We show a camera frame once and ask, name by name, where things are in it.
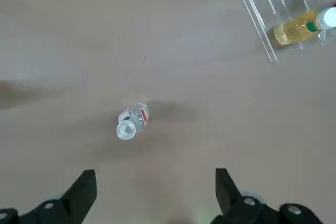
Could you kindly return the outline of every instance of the clear plastic container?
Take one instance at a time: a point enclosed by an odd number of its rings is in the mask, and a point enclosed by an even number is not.
[[[322,10],[336,0],[243,0],[257,29],[271,62],[279,61],[282,54],[294,54],[311,46],[325,45],[336,39],[336,29],[324,30],[315,38],[285,47],[275,47],[270,31],[278,24],[295,19],[309,10]]]
[[[117,136],[122,140],[131,140],[144,131],[149,119],[148,107],[139,102],[126,108],[118,116]]]

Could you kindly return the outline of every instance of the screw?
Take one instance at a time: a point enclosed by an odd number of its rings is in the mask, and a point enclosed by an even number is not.
[[[254,206],[256,202],[252,198],[245,198],[244,199],[245,204],[248,204],[249,206]]]
[[[301,210],[298,207],[294,206],[294,205],[289,205],[288,206],[288,211],[290,211],[291,213],[293,213],[295,215],[301,214]]]
[[[8,213],[6,212],[1,212],[0,213],[0,220],[5,219],[7,217]]]
[[[50,208],[53,208],[54,207],[54,204],[53,203],[46,203],[44,205],[44,209],[50,209]]]

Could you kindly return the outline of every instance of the bottle label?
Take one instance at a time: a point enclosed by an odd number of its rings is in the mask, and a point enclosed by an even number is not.
[[[143,122],[145,124],[145,127],[147,126],[147,122],[148,122],[148,113],[147,111],[145,110],[141,110],[141,115],[142,115],[142,118],[143,118]]]

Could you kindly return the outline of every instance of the red label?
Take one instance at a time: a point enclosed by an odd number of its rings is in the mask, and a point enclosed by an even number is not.
[[[146,116],[146,113],[143,111],[143,110],[141,110],[140,111],[141,112],[141,115],[142,115],[142,117],[143,117],[143,121],[145,122],[145,126],[147,126],[147,116]]]

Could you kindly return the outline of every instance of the table surface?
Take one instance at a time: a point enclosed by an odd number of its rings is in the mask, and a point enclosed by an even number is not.
[[[85,223],[209,223],[215,168],[334,220],[334,45],[272,65],[242,0],[0,0],[0,207],[95,168]],[[124,106],[147,130],[116,137]]]

